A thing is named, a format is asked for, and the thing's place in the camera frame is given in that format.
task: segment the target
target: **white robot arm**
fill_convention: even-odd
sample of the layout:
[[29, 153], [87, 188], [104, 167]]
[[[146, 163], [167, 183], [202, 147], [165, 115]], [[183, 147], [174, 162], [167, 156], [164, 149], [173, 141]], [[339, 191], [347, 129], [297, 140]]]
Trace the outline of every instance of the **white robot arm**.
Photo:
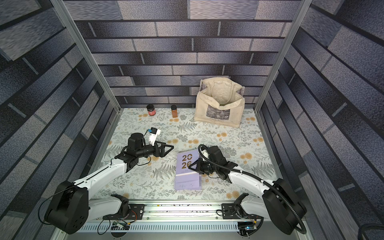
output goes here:
[[59, 184], [44, 220], [72, 234], [87, 221], [101, 216], [118, 214], [120, 218], [126, 217], [130, 213], [130, 207], [128, 199], [123, 196], [113, 194], [106, 199], [89, 200], [110, 181], [136, 166], [139, 158], [150, 155], [165, 157], [174, 148], [156, 141], [160, 130], [151, 128], [148, 132], [150, 144], [146, 145], [143, 134], [133, 133], [128, 139], [128, 145], [110, 164], [74, 182], [64, 181]]
[[[114, 178], [131, 170], [140, 157], [167, 155], [174, 147], [157, 142], [156, 137], [159, 132], [158, 129], [151, 129], [151, 141], [148, 145], [145, 145], [143, 134], [133, 133], [128, 139], [128, 145], [115, 159], [111, 160], [110, 164], [73, 183], [68, 181], [61, 183], [56, 189], [44, 219], [66, 233], [72, 234], [87, 221], [98, 217], [117, 215], [123, 219], [128, 216], [130, 207], [128, 199], [123, 196], [113, 194], [105, 199], [91, 201], [90, 198]], [[203, 159], [199, 158], [189, 166], [189, 169], [200, 174], [216, 172], [221, 179], [244, 187], [263, 200], [261, 202], [256, 197], [242, 194], [235, 201], [236, 215], [254, 214], [269, 218], [286, 234], [290, 234], [296, 225], [300, 224], [299, 220], [306, 213], [306, 209], [290, 186], [282, 179], [264, 180], [243, 171], [237, 164], [226, 161], [217, 146], [207, 148], [200, 145], [199, 152]], [[280, 195], [276, 197], [275, 191], [279, 191]], [[298, 231], [304, 232], [305, 229], [301, 224], [300, 226], [302, 229], [298, 229]]]

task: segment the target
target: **floral tablecloth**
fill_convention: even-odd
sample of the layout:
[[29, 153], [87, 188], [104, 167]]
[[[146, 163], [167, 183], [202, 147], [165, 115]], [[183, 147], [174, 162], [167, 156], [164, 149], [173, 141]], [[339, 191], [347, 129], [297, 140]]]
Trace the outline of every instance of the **floral tablecloth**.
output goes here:
[[[240, 128], [194, 121], [194, 108], [179, 108], [177, 111], [178, 118], [172, 118], [171, 109], [168, 108], [156, 109], [154, 116], [149, 116], [144, 108], [124, 109], [100, 167], [120, 153], [132, 133], [144, 134], [151, 127], [161, 129], [157, 141], [167, 142], [175, 148], [164, 158], [152, 156], [149, 164], [135, 166], [128, 173], [115, 178], [94, 198], [117, 193], [129, 199], [235, 200], [243, 192], [248, 192], [235, 184], [213, 179], [217, 177], [216, 174], [202, 176], [201, 190], [174, 190], [177, 153], [195, 149], [199, 144], [217, 145], [227, 160], [237, 163], [244, 170], [267, 179], [276, 179], [252, 109], [244, 110]], [[147, 161], [149, 158], [141, 158], [139, 164]]]

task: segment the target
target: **canvas tote bag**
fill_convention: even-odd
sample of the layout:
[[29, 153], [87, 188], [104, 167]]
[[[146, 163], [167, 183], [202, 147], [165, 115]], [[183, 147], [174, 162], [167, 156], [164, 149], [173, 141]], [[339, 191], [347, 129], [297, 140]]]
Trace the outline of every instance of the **canvas tote bag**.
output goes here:
[[240, 127], [245, 99], [244, 87], [229, 78], [207, 78], [200, 81], [196, 98], [195, 121]]

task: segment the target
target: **glass jar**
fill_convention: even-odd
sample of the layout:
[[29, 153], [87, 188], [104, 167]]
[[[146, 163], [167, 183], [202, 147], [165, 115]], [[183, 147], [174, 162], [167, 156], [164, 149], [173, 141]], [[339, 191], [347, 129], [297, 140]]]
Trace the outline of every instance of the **glass jar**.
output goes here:
[[150, 116], [153, 116], [156, 114], [156, 110], [155, 110], [155, 107], [153, 106], [153, 104], [148, 104], [147, 105], [147, 110], [148, 110], [148, 114]]
[[172, 111], [172, 117], [173, 118], [177, 118], [177, 107], [176, 107], [176, 105], [172, 105], [170, 108], [171, 108], [171, 111]]

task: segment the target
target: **black wire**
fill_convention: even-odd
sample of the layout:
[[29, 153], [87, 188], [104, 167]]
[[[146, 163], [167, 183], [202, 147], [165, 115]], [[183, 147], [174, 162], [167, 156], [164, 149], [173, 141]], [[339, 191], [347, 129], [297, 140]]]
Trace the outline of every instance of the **black wire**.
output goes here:
[[363, 240], [362, 234], [366, 230], [372, 230], [372, 229], [378, 229], [378, 230], [384, 230], [384, 225], [382, 224], [374, 224], [374, 223], [368, 223], [364, 224], [361, 227], [359, 227], [358, 231], [358, 240]]
[[137, 164], [137, 166], [143, 166], [143, 165], [147, 165], [148, 163], [150, 163], [151, 162], [151, 160], [152, 160], [152, 158], [151, 158], [151, 156], [149, 156], [149, 162], [147, 162], [147, 163], [144, 163], [144, 164]]
[[[222, 217], [223, 215], [218, 214], [217, 212], [219, 212], [219, 211], [222, 212], [223, 215], [224, 215], [225, 212], [227, 212], [226, 210], [217, 209], [217, 210], [216, 210], [216, 214], [219, 215], [220, 217]], [[229, 216], [232, 215], [232, 214], [234, 214], [235, 211], [236, 211], [236, 210], [233, 210], [233, 212], [231, 212], [231, 213], [229, 214]]]
[[64, 189], [64, 190], [62, 190], [62, 191], [60, 191], [60, 192], [57, 192], [57, 193], [53, 194], [52, 196], [50, 196], [49, 198], [45, 199], [45, 200], [40, 204], [39, 209], [37, 210], [37, 218], [39, 219], [39, 221], [40, 221], [42, 224], [45, 224], [45, 225], [52, 225], [52, 224], [50, 224], [50, 223], [45, 223], [45, 222], [43, 222], [43, 221], [41, 220], [41, 218], [40, 218], [40, 209], [41, 209], [41, 206], [42, 206], [46, 201], [48, 201], [51, 197], [55, 196], [56, 194], [62, 193], [62, 192], [67, 191], [67, 190], [70, 190], [71, 188], [73, 188], [73, 187], [75, 187], [75, 186], [77, 186], [77, 185], [79, 185], [79, 184], [73, 185], [73, 186], [70, 187], [70, 188], [67, 188], [67, 189]]
[[253, 175], [252, 173], [249, 173], [249, 172], [245, 172], [245, 171], [240, 171], [240, 170], [237, 170], [237, 169], [233, 169], [233, 168], [229, 168], [229, 167], [224, 167], [224, 166], [221, 166], [217, 163], [214, 163], [212, 162], [211, 160], [209, 160], [206, 156], [204, 156], [201, 152], [201, 147], [204, 147], [204, 150], [207, 150], [207, 146], [205, 146], [204, 144], [200, 144], [199, 147], [197, 148], [197, 150], [199, 151], [199, 154], [202, 158], [204, 158], [207, 162], [217, 166], [217, 167], [220, 167], [220, 168], [223, 168], [223, 169], [226, 169], [226, 170], [229, 170], [229, 171], [232, 171], [232, 172], [238, 172], [238, 173], [241, 173], [241, 174], [245, 174], [245, 175], [248, 175], [250, 177], [253, 177], [255, 178], [256, 180], [262, 182], [264, 185], [266, 185], [267, 187], [269, 187], [269, 189], [274, 193], [276, 194], [288, 207], [289, 209], [291, 210], [291, 212], [293, 213], [294, 217], [296, 218], [296, 220], [299, 222], [299, 225], [301, 228], [299, 227], [295, 227], [295, 229], [301, 233], [301, 234], [306, 234], [307, 233], [307, 229], [305, 228], [305, 225], [303, 223], [303, 221], [301, 220], [301, 218], [299, 217], [299, 215], [297, 214], [297, 212], [295, 211], [295, 209], [292, 207], [291, 203], [288, 201], [288, 199], [286, 199], [286, 197], [279, 191], [277, 190], [274, 186], [272, 186], [271, 184], [269, 184], [268, 182], [262, 180], [261, 178], [259, 178], [258, 176], [256, 175]]
[[223, 215], [224, 215], [224, 211], [223, 211], [223, 210], [221, 210], [221, 209], [217, 209], [217, 210], [216, 210], [216, 214], [217, 214], [217, 215], [219, 215], [220, 217], [222, 217], [223, 215], [220, 215], [220, 214], [218, 214], [218, 213], [217, 213], [217, 211], [220, 211], [220, 212], [222, 212], [222, 213], [223, 213]]
[[104, 233], [106, 233], [107, 231], [108, 231], [108, 229], [111, 227], [111, 220], [109, 219], [109, 217], [108, 216], [106, 216], [107, 218], [108, 218], [108, 220], [109, 220], [109, 226], [108, 226], [108, 228], [105, 230], [105, 232], [103, 232], [103, 233], [99, 233], [99, 227], [100, 227], [100, 225], [101, 225], [101, 223], [104, 221], [104, 219], [100, 222], [100, 224], [99, 224], [99, 226], [97, 227], [97, 233], [99, 234], [99, 235], [103, 235]]

